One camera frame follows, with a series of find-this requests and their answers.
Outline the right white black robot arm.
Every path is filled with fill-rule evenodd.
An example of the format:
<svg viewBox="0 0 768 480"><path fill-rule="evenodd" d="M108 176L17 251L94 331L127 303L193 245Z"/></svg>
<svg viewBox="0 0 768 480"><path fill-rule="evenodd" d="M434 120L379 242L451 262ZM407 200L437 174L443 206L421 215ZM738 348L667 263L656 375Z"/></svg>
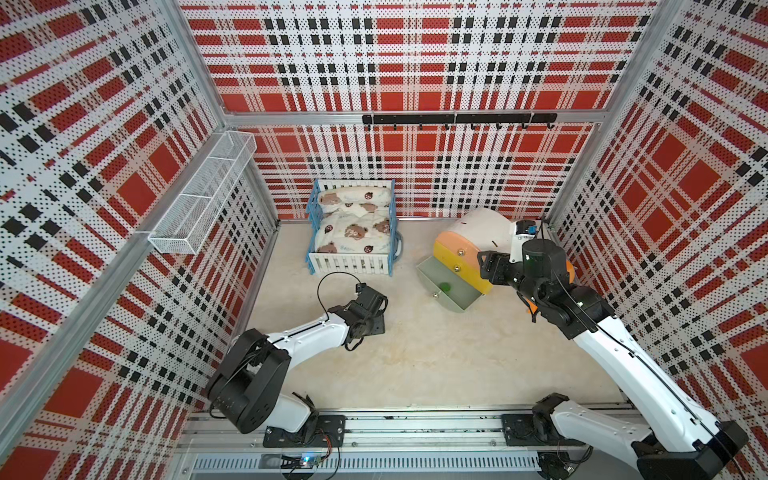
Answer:
<svg viewBox="0 0 768 480"><path fill-rule="evenodd" d="M565 252L546 238L516 254L482 251L480 275L512 287L531 309L595 360L642 415L620 421L552 393L532 409L542 442L575 440L635 468L645 479L713 479L747 444L735 421L720 421L645 352L595 290L570 278Z"/></svg>

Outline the round cabinet with coloured drawers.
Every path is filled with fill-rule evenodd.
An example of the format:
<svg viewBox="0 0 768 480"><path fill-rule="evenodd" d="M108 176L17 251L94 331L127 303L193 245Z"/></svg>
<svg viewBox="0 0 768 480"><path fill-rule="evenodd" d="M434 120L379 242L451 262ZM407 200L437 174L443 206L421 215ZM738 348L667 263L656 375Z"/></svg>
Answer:
<svg viewBox="0 0 768 480"><path fill-rule="evenodd" d="M440 232L432 255L417 266L428 294L444 308L463 313L490 293L492 284L481 278L477 254L486 250L508 253L511 223L496 211L478 208ZM448 282L451 291L441 291L441 282Z"/></svg>

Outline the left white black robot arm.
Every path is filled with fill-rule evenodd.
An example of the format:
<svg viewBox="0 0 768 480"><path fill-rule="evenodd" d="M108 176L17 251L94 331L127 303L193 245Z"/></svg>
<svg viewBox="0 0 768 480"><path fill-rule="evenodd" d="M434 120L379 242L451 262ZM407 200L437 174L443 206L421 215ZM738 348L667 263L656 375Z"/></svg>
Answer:
<svg viewBox="0 0 768 480"><path fill-rule="evenodd" d="M326 427L308 396L282 392L288 373L329 350L355 351L366 338L386 331L389 300L359 282L356 297L344 305L325 308L316 320L283 332L244 331L205 387L209 414L231 422L242 434L264 426L272 444L333 446Z"/></svg>

